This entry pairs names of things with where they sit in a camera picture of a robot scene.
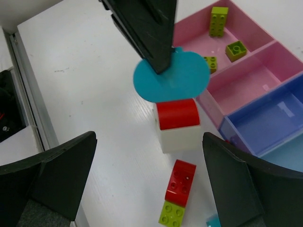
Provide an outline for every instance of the green lego brick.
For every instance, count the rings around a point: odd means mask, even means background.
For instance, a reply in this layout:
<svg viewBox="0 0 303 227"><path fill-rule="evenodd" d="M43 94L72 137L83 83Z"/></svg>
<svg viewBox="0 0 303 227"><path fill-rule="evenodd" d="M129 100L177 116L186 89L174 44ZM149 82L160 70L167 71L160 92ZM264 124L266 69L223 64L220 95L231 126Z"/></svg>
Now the green lego brick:
<svg viewBox="0 0 303 227"><path fill-rule="evenodd" d="M181 227L185 208L165 201L159 223L167 227Z"/></svg>
<svg viewBox="0 0 303 227"><path fill-rule="evenodd" d="M208 64L208 67L210 69L210 73L214 73L217 71L217 58L216 57L204 57L205 61Z"/></svg>
<svg viewBox="0 0 303 227"><path fill-rule="evenodd" d="M212 9L212 13L227 15L228 14L228 7L216 7L216 6L214 6L213 9Z"/></svg>
<svg viewBox="0 0 303 227"><path fill-rule="evenodd" d="M210 20L209 35L222 37L228 14L228 7L213 7Z"/></svg>
<svg viewBox="0 0 303 227"><path fill-rule="evenodd" d="M234 62L246 55L247 49L241 41L226 46L225 53L231 62Z"/></svg>

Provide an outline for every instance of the red lego brick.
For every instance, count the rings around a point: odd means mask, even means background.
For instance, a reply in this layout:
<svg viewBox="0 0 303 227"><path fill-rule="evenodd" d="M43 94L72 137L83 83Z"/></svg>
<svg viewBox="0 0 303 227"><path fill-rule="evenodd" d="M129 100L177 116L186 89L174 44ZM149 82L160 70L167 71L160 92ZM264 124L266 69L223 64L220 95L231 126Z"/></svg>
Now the red lego brick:
<svg viewBox="0 0 303 227"><path fill-rule="evenodd" d="M185 207L194 179L195 170L195 165L177 160L170 176L165 200Z"/></svg>
<svg viewBox="0 0 303 227"><path fill-rule="evenodd" d="M192 98L157 103L156 106L161 130L190 127L200 124L199 112Z"/></svg>

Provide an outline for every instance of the white table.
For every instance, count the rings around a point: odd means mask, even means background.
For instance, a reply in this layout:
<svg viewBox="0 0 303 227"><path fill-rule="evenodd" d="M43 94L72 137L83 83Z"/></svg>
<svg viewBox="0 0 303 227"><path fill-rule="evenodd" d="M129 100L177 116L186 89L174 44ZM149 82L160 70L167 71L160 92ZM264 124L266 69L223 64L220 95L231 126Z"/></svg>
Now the white table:
<svg viewBox="0 0 303 227"><path fill-rule="evenodd" d="M179 0L177 21L214 0ZM303 1L235 0L303 59ZM202 151L164 155L152 105L135 92L139 56L97 0L64 0L18 26L59 143L95 131L82 206L90 227L158 226L176 158L197 165L184 227L204 226L215 203ZM218 135L201 110L205 131Z"/></svg>

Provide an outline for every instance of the teal round block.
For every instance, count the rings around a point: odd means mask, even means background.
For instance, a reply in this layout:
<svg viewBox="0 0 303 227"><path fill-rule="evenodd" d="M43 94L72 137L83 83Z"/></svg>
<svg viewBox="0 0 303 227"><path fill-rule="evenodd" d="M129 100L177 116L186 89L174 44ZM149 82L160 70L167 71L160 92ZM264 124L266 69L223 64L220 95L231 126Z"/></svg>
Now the teal round block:
<svg viewBox="0 0 303 227"><path fill-rule="evenodd" d="M210 70L199 54L178 48L171 57L171 65L156 74L146 60L134 71L134 88L145 100L153 103L195 98L207 87Z"/></svg>

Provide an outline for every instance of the pink storage tray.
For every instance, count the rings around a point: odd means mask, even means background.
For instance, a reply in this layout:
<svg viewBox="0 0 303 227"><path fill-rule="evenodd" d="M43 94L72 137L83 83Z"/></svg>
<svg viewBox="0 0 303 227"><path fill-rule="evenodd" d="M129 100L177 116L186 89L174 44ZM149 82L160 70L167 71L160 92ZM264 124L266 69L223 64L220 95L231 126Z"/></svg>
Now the pink storage tray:
<svg viewBox="0 0 303 227"><path fill-rule="evenodd" d="M229 8L222 38L208 34L213 6ZM248 53L231 62L225 47L238 40ZM303 71L298 58L231 0L220 0L176 23L173 45L201 56L217 57L217 72L212 74L207 90L197 98L217 128L224 116Z"/></svg>

